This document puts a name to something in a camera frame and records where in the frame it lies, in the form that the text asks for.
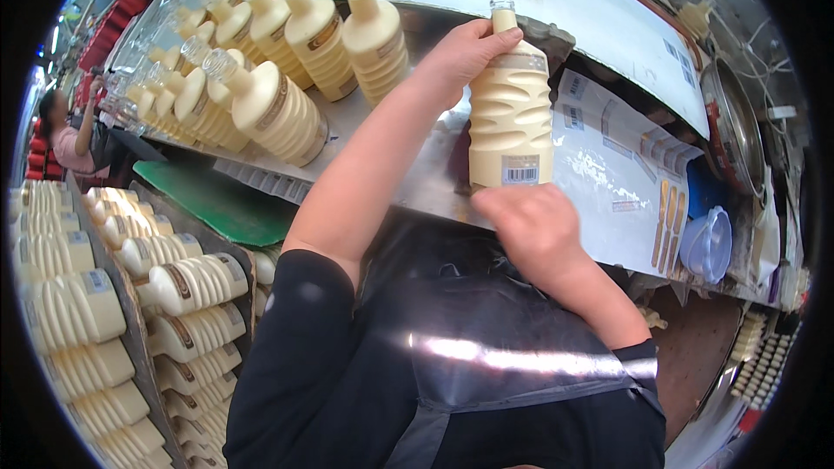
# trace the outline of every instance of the pink shirt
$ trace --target pink shirt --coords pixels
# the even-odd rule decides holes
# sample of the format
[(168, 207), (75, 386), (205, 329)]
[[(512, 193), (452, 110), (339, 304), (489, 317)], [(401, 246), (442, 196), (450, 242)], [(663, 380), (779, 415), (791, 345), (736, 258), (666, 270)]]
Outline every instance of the pink shirt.
[(95, 165), (93, 164), (93, 155), (90, 154), (90, 151), (87, 151), (87, 154), (83, 156), (75, 154), (76, 138), (78, 138), (78, 129), (73, 129), (69, 126), (64, 127), (52, 135), (52, 148), (55, 152), (57, 163), (65, 169), (78, 172), (80, 175), (92, 175), (96, 178), (109, 177), (109, 165), (93, 174)]

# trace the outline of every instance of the hand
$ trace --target hand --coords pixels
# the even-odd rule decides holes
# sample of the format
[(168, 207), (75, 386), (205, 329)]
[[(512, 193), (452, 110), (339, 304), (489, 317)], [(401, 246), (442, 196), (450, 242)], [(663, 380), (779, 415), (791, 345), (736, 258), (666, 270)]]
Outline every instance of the hand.
[(443, 107), (454, 107), (469, 84), (498, 55), (524, 38), (519, 28), (492, 33), (492, 22), (473, 20), (455, 27), (414, 69), (413, 76), (437, 85)]
[(579, 244), (579, 216), (565, 193), (552, 183), (505, 186), (476, 192), (472, 204), (521, 274), (571, 307), (564, 299), (575, 291), (564, 288), (593, 261)]

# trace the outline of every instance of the forearm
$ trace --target forearm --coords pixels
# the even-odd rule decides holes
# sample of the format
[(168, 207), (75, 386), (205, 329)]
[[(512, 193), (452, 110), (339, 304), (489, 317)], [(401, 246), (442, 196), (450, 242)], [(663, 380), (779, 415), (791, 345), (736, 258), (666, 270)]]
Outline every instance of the forearm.
[[(559, 301), (567, 301), (563, 306), (582, 317), (611, 350), (652, 338), (631, 299), (587, 255), (543, 290)], [(580, 295), (559, 297), (568, 293)]]
[(318, 178), (284, 249), (307, 248), (330, 257), (355, 288), (362, 255), (442, 112), (442, 91), (419, 76), (391, 91)]

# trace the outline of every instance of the black shirt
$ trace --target black shirt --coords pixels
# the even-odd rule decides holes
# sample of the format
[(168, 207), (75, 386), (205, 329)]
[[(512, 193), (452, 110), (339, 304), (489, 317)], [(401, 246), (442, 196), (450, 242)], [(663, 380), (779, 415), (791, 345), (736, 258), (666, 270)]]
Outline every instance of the black shirt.
[[(231, 469), (385, 464), (414, 417), (417, 388), (408, 355), (366, 337), (353, 305), (333, 261), (281, 255), (228, 415)], [(651, 340), (614, 353), (626, 370), (656, 363)], [(637, 381), (657, 391), (653, 377)], [(433, 467), (662, 467), (664, 436), (665, 419), (642, 397), (610, 391), (453, 414)]]

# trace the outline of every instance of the barcode label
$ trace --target barcode label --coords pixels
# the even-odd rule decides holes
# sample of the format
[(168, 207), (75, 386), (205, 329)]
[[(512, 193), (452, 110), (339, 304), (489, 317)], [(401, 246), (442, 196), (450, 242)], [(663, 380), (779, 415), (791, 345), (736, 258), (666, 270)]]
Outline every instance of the barcode label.
[(563, 106), (565, 112), (565, 127), (568, 129), (585, 130), (585, 122), (582, 121), (582, 109), (573, 106)]

